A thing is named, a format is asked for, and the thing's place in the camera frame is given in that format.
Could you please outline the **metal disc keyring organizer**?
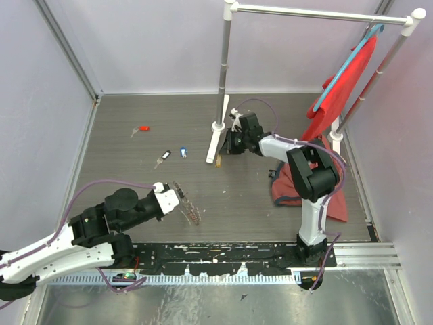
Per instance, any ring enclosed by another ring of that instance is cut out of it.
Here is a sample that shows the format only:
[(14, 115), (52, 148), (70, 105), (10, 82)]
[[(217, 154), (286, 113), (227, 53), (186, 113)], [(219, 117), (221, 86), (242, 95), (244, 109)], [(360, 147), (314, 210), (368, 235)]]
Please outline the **metal disc keyring organizer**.
[(201, 222), (199, 209), (187, 197), (187, 192), (182, 189), (179, 183), (174, 181), (173, 185), (180, 200), (180, 211), (188, 219), (189, 223), (199, 226)]

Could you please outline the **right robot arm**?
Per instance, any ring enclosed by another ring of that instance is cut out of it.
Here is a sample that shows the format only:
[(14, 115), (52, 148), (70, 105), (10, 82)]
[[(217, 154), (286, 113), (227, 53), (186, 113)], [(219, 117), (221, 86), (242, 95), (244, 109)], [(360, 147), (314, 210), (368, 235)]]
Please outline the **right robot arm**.
[(258, 156), (288, 164), (290, 179), (302, 201), (302, 221), (296, 237), (296, 256), (303, 266), (313, 266), (327, 250), (325, 214), (332, 192), (340, 182), (334, 161), (338, 157), (320, 139), (311, 142), (286, 139), (263, 131), (255, 113), (229, 113), (228, 128), (221, 152), (230, 155), (246, 150)]

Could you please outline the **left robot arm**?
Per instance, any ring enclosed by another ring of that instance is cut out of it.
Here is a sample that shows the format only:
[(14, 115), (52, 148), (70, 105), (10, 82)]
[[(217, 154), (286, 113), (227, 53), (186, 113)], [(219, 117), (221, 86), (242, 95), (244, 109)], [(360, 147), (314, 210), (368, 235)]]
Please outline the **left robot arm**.
[(52, 235), (16, 251), (1, 251), (1, 300), (21, 299), (74, 272), (132, 266), (136, 253), (125, 232), (152, 219), (162, 220), (180, 204), (167, 183), (149, 189), (140, 198), (133, 189), (121, 188), (65, 221)]

